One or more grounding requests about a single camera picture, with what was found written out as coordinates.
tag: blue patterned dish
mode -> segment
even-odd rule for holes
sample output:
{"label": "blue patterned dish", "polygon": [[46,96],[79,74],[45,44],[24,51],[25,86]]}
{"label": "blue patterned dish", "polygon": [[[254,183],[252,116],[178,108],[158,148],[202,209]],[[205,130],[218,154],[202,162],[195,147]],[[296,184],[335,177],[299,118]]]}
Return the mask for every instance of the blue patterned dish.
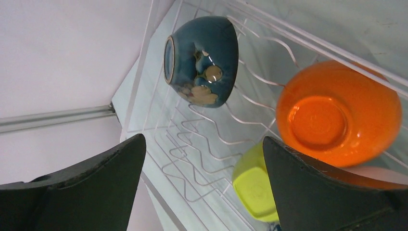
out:
{"label": "blue patterned dish", "polygon": [[238,41],[225,17],[191,20],[166,41],[166,82],[185,100],[202,107],[220,107],[234,87]]}

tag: white rack frame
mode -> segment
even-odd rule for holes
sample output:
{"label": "white rack frame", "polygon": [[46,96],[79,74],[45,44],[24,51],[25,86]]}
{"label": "white rack frame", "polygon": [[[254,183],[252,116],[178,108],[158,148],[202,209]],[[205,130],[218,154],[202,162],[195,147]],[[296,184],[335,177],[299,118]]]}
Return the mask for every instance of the white rack frame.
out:
{"label": "white rack frame", "polygon": [[[177,23],[177,20],[178,20],[178,17],[179,17],[180,9],[184,4],[194,6],[196,8],[194,18],[197,16],[197,13],[198,13],[199,10],[205,11],[205,12],[207,12],[209,14],[214,13],[214,10],[215,10],[217,5],[215,5],[215,7],[214,7],[214,9],[212,11],[208,11],[208,10],[205,10],[205,9],[201,9],[201,2],[202,1],[200,0],[199,5],[192,5],[191,3],[188,3],[185,0],[181,0],[180,4],[179,4],[179,7],[178,7],[176,19],[175,19],[175,21],[173,23],[173,26],[172,26],[172,31],[174,31],[174,29],[175,29],[175,26],[176,26],[176,23]],[[140,77],[142,75],[142,70],[143,70],[143,67],[144,67],[144,64],[145,64],[144,60],[145,60],[147,50],[148,50],[148,46],[149,46],[149,39],[153,34],[154,19],[156,18],[155,16],[156,16],[156,13],[157,13],[158,4],[159,4],[159,0],[152,0],[151,9],[150,9],[150,13],[149,13],[149,19],[148,19],[148,23],[147,23],[147,26],[146,26],[146,29],[145,29],[145,35],[144,35],[144,39],[143,39],[143,46],[142,46],[142,49],[141,49],[141,52],[140,52],[140,62],[138,64],[138,69],[137,69],[137,72],[136,72],[135,82],[133,84],[132,93],[131,93],[130,101],[129,101],[127,112],[126,112],[126,119],[125,119],[125,122],[123,124],[123,131],[122,131],[122,134],[121,134],[121,140],[123,141],[124,139],[126,139],[127,135],[129,135],[129,134],[134,134],[136,132],[146,132],[148,130],[153,130],[154,131],[153,135],[155,137],[155,135],[156,135],[156,133],[158,131],[165,130],[167,138],[169,139],[169,141],[171,141],[174,144],[175,148],[170,149],[170,150],[163,149],[160,142],[158,142],[156,137],[155,137],[156,144],[162,149],[163,153],[167,155],[167,157],[168,157],[168,159],[170,161],[168,164],[166,164],[164,166],[159,165],[157,162],[156,162],[156,164],[161,169],[163,174],[167,177],[169,182],[172,183],[174,189],[176,189],[180,193],[180,195],[188,202],[188,204],[195,203],[195,202],[197,202],[199,200],[205,201],[204,198],[207,195],[209,195],[210,193],[216,192],[229,205],[231,211],[234,214],[236,214],[238,217],[241,218],[242,223],[246,227],[248,227],[248,229],[255,230],[253,228],[253,226],[251,225],[251,222],[248,221],[248,219],[244,215],[242,215],[239,212],[238,209],[236,209],[234,207],[234,205],[228,200],[228,198],[224,196],[225,193],[228,190],[231,190],[231,188],[232,188],[232,184],[231,184],[230,179],[228,179],[228,178],[219,178],[219,179],[211,181],[211,182],[207,181],[206,183],[200,183],[197,180],[197,175],[199,175],[202,178],[205,178],[204,175],[202,174],[202,172],[205,172],[206,174],[215,174],[217,172],[223,171],[223,170],[225,170],[227,168],[230,168],[230,167],[233,167],[233,166],[231,166],[231,165],[226,166],[226,167],[220,168],[220,169],[218,169],[216,171],[206,170],[205,167],[204,167],[204,163],[203,163],[202,151],[200,149],[196,148],[193,145],[190,138],[192,136],[199,136],[199,137],[205,139],[206,142],[207,142],[209,153],[210,153],[210,155],[212,155],[213,159],[215,161],[225,161],[225,160],[227,160],[229,158],[235,158],[239,154],[232,154],[232,155],[229,155],[229,156],[225,156],[223,158],[219,158],[219,157],[216,157],[215,155],[213,155],[211,153],[211,149],[210,149],[210,147],[211,147],[210,140],[206,136],[200,134],[199,130],[197,129],[197,126],[199,126],[199,124],[202,121],[207,120],[207,121],[210,121],[211,123],[214,124],[214,126],[215,126],[215,128],[217,130],[217,135],[218,135],[219,140],[221,142],[223,142],[225,145],[236,145],[236,144],[240,144],[240,143],[243,143],[243,142],[251,142],[251,143],[255,144],[263,136],[265,136],[265,134],[267,134],[268,132],[270,132],[271,134],[273,134],[274,136],[276,136],[277,138],[280,139],[280,137],[275,132],[273,132],[271,130],[271,127],[274,125],[274,123],[276,121],[275,118],[271,118],[270,123],[267,124],[267,125],[264,124],[264,123],[259,123],[259,122],[242,121],[237,116],[235,116],[233,114],[233,112],[231,111],[230,106],[229,106],[229,104],[227,102],[227,103],[225,103],[225,107],[228,109],[230,116],[236,122],[241,123],[241,124],[258,125],[258,126],[262,126],[262,127],[265,128],[264,133],[260,134],[259,138],[256,139],[256,140],[227,141],[227,140],[225,140],[224,138],[221,137],[217,123],[214,120],[212,120],[211,118],[205,116],[202,111],[199,111],[199,109],[197,109],[196,106],[189,105],[189,110],[192,113],[194,113],[195,115],[199,116],[200,119],[188,119],[187,117],[185,117],[183,115],[183,113],[179,109],[179,105],[182,102],[183,103],[185,103],[185,102],[181,98],[179,98],[178,101],[177,101],[176,107],[175,107],[175,109],[173,111],[172,117],[170,118],[171,122],[169,122],[167,126],[159,126],[159,121],[157,121],[156,126],[154,128],[147,128],[146,124],[147,124],[148,116],[149,116],[150,110],[152,108],[153,100],[154,100],[154,95],[153,95],[152,99],[150,100],[149,112],[147,113],[147,117],[144,120],[143,129],[138,130],[138,131],[129,130],[129,124],[130,124],[131,114],[133,112],[133,108],[134,108],[134,104],[135,104],[137,89],[138,89],[138,86],[139,86],[139,80],[140,80]],[[356,62],[356,63],[358,63],[360,65],[363,65],[363,66],[365,66],[365,67],[367,67],[367,68],[369,68],[371,70],[374,70],[374,71],[382,74],[383,76],[385,76],[385,77],[387,77],[389,79],[392,79],[395,82],[397,82],[397,83],[399,83],[399,84],[401,84],[403,86],[406,86],[406,87],[408,87],[408,80],[406,80],[406,79],[404,79],[404,78],[402,78],[402,77],[400,77],[400,76],[398,76],[396,74],[393,74],[390,71],[387,71],[387,70],[385,70],[385,69],[383,69],[383,68],[381,68],[381,67],[379,67],[377,65],[374,65],[374,64],[372,64],[372,63],[370,63],[370,62],[368,62],[368,61],[366,61],[366,60],[364,60],[362,58],[359,58],[359,57],[353,55],[352,53],[350,53],[348,51],[345,51],[345,50],[343,50],[343,49],[341,49],[341,48],[339,48],[339,47],[337,47],[337,46],[335,46],[333,44],[330,44],[329,42],[326,42],[326,41],[324,41],[324,40],[322,40],[322,39],[320,39],[320,38],[318,38],[318,37],[316,37],[316,36],[314,36],[314,35],[312,35],[310,33],[307,33],[306,31],[304,31],[304,30],[302,30],[300,28],[297,28],[297,27],[295,27],[295,26],[293,26],[293,25],[291,25],[291,24],[289,24],[289,23],[287,23],[287,22],[285,22],[285,21],[283,21],[283,20],[281,20],[281,19],[279,19],[279,18],[277,18],[277,17],[275,17],[273,15],[270,15],[270,14],[256,8],[255,6],[253,6],[251,4],[248,4],[247,2],[245,2],[243,0],[220,0],[217,4],[222,4],[223,6],[229,8],[231,11],[234,11],[236,13],[240,13],[241,15],[246,17],[246,19],[243,22],[241,22],[240,20],[234,18],[231,15],[225,15],[235,25],[235,28],[236,28],[236,30],[238,32],[238,39],[240,39],[241,36],[246,36],[247,33],[251,33],[254,36],[256,36],[257,38],[259,38],[259,39],[266,39],[266,40],[277,42],[287,50],[290,57],[292,58],[292,61],[298,67],[296,57],[294,56],[290,46],[287,43],[285,43],[284,41],[282,41],[281,39],[279,39],[279,38],[263,37],[263,36],[260,36],[259,34],[257,34],[256,32],[254,32],[251,28],[246,26],[247,20],[252,20],[254,22],[257,22],[259,25],[264,26],[265,28],[267,28],[269,30],[273,30],[277,34],[279,34],[281,36],[284,36],[287,39],[290,39],[293,42],[296,42],[296,43],[298,43],[298,44],[300,44],[300,45],[302,45],[302,46],[304,46],[304,47],[306,47],[306,48],[308,48],[310,50],[315,51],[316,56],[310,61],[310,64],[313,64],[320,56],[325,56],[327,58],[336,60],[336,61],[344,64],[345,66],[348,66],[351,69],[353,69],[353,70],[355,70],[355,71],[357,71],[357,72],[359,72],[359,73],[373,79],[374,81],[377,81],[377,82],[383,84],[384,86],[387,86],[390,89],[395,90],[399,94],[401,100],[408,100],[408,92],[406,92],[404,89],[402,89],[402,88],[400,88],[398,86],[395,86],[395,85],[391,84],[390,82],[387,82],[387,81],[385,81],[385,80],[383,80],[383,79],[381,79],[381,78],[379,78],[379,77],[377,77],[377,76],[375,76],[375,75],[361,69],[360,67],[352,64],[352,62]],[[256,74],[255,71],[253,71],[251,69],[251,67],[249,67],[242,59],[240,59],[239,62],[240,62],[240,65],[244,66],[246,68],[246,70],[249,73],[251,73],[252,76],[254,78],[258,79],[259,81],[262,81],[265,84],[269,84],[269,85],[281,86],[281,87],[284,86],[283,84],[276,83],[276,82],[271,82],[269,80],[266,80],[263,77],[261,77],[260,75]],[[156,81],[156,84],[155,84],[155,87],[154,87],[154,93],[156,93],[156,88],[157,88],[157,85],[158,85],[160,79],[162,78],[162,73],[163,73],[163,65],[161,67],[161,72],[160,72],[159,76],[157,77],[157,81]],[[167,93],[166,93],[166,97],[165,97],[166,99],[167,99],[167,96],[168,96],[170,91],[171,90],[170,90],[170,87],[169,87],[167,89]],[[237,86],[235,86],[234,91],[237,91],[244,99],[246,99],[247,101],[249,101],[253,105],[264,107],[264,108],[267,108],[267,109],[273,110],[273,111],[275,110],[273,107],[271,107],[269,105],[259,103],[259,102],[255,101],[255,100],[249,98]],[[161,109],[162,111],[163,111],[165,105],[166,105],[166,101],[162,105],[162,109]],[[173,118],[174,118],[174,116],[176,114],[184,116],[184,118],[185,118],[185,120],[180,123],[181,127],[179,127],[176,123],[172,122],[172,120],[173,120]],[[178,133],[176,134],[176,136],[172,135],[171,132],[168,132],[168,129],[170,129],[170,128],[171,129],[173,129],[173,128],[178,129]],[[402,129],[408,130],[408,128],[405,127],[405,126],[402,126]],[[188,159],[188,155],[184,150],[184,148],[187,148],[187,147],[193,148],[193,149],[197,150],[200,153],[200,157],[201,157],[200,166],[195,166]],[[180,156],[175,155],[174,154],[175,151],[180,151],[182,156],[180,157]],[[390,157],[391,159],[395,160],[396,162],[398,162],[403,167],[408,169],[408,165],[406,163],[403,163],[398,158],[394,157],[393,155],[391,155],[388,152],[384,152],[384,154],[387,155],[388,157]],[[184,175],[183,171],[180,170],[180,168],[176,165],[177,162],[183,162],[183,163],[188,164],[188,165],[190,165],[192,167],[194,182],[191,182],[191,181],[188,180],[188,178]],[[179,177],[176,174],[170,174],[170,173],[166,172],[166,169],[169,166],[173,166],[176,169],[178,169],[179,173],[183,177]],[[179,179],[179,180],[183,181],[184,190],[182,192],[173,183],[174,179]],[[227,184],[226,188],[221,188],[221,189],[217,188],[215,186],[215,183],[219,182],[219,181],[225,181],[226,184]],[[195,186],[198,186],[198,185],[200,185],[200,186],[212,186],[212,190],[208,191],[205,194],[199,194],[199,192],[196,190],[196,192],[200,196],[197,197],[197,198],[189,198],[188,194],[186,192],[187,185],[189,185],[193,189],[195,189]],[[208,203],[206,203],[206,204],[208,205],[209,210],[211,212],[213,212],[216,216],[218,216],[216,211],[214,211]],[[201,223],[204,226],[206,226],[206,224],[201,220],[201,218],[194,212],[193,208],[191,206],[190,206],[190,208],[191,208],[192,212],[196,215],[198,220],[200,220]]]}

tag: orange bowl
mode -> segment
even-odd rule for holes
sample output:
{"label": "orange bowl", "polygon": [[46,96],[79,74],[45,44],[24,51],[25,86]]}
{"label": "orange bowl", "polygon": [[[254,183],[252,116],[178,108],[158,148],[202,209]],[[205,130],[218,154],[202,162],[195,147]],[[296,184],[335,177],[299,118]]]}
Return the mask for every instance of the orange bowl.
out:
{"label": "orange bowl", "polygon": [[336,167],[381,154],[397,137],[402,120],[395,91],[336,61],[299,72],[282,91],[276,111],[287,145]]}

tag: metal wire rack rail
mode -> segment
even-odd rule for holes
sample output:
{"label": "metal wire rack rail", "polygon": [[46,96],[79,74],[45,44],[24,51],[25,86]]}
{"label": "metal wire rack rail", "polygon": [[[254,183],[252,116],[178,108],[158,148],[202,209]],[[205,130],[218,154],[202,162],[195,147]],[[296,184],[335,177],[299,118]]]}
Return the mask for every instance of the metal wire rack rail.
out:
{"label": "metal wire rack rail", "polygon": [[[149,43],[146,40],[153,34],[152,19],[157,11],[158,2],[159,0],[152,1],[145,34],[146,39],[140,54],[136,79],[138,76],[142,76],[145,67],[144,57],[146,57],[149,48]],[[245,1],[213,0],[205,2],[204,4],[202,0],[179,0],[171,31],[180,26],[178,25],[179,16],[182,14],[182,9],[186,7],[194,9],[192,18],[203,15],[223,15],[234,24],[240,49],[250,41],[249,38],[278,46],[277,49],[284,51],[287,60],[291,60],[293,63],[295,72],[315,62],[333,59],[395,90],[399,94],[401,102],[403,104],[408,103],[408,80],[401,76],[334,46]],[[303,49],[307,52],[307,58],[302,56],[299,60],[296,57],[297,53],[293,50],[294,44],[296,44],[297,50]],[[219,215],[219,210],[208,202],[209,196],[219,197],[229,209],[228,213],[239,218],[240,226],[245,227],[243,230],[255,231],[266,230],[267,228],[265,224],[253,220],[239,204],[232,188],[230,176],[235,162],[249,147],[258,143],[266,135],[280,139],[275,124],[275,103],[273,100],[271,100],[272,102],[268,101],[267,98],[269,93],[279,93],[285,82],[268,78],[262,68],[253,67],[253,63],[247,61],[244,56],[240,53],[240,76],[237,77],[237,83],[230,99],[221,108],[203,109],[188,105],[173,90],[170,90],[170,87],[161,86],[164,82],[162,65],[154,83],[154,94],[148,100],[149,107],[142,129],[129,129],[135,98],[137,97],[138,81],[134,83],[123,125],[122,139],[135,133],[147,134],[149,156],[155,161],[167,180],[171,182],[174,189],[188,202],[191,211],[207,230],[212,230],[211,225],[197,213],[197,208],[194,207],[197,202],[203,203],[207,207],[207,211],[215,215],[226,230],[234,229],[225,221],[225,218]],[[354,62],[381,73],[391,81],[378,78],[354,65]],[[255,90],[248,93],[248,85],[246,84],[248,82],[240,84],[239,79],[246,79],[253,84],[254,87],[252,88]],[[258,92],[257,89],[261,87],[264,90]],[[262,112],[265,116],[262,118],[250,116],[246,112],[248,110]],[[153,111],[165,116],[151,121]],[[251,132],[247,135],[244,134],[246,132],[240,134],[239,131],[243,129]],[[408,128],[402,125],[401,134],[407,134],[407,132]],[[161,153],[150,150],[149,145],[158,147]],[[408,165],[400,156],[390,153],[390,151],[384,152],[383,155],[395,161],[408,172]]]}

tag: yellow bowl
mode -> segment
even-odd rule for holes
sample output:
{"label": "yellow bowl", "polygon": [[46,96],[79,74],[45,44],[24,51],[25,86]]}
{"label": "yellow bowl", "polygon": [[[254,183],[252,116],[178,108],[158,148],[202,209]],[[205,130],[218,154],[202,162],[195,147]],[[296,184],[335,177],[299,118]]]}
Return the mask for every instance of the yellow bowl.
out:
{"label": "yellow bowl", "polygon": [[235,165],[232,186],[249,214],[263,222],[278,221],[262,142],[247,151]]}

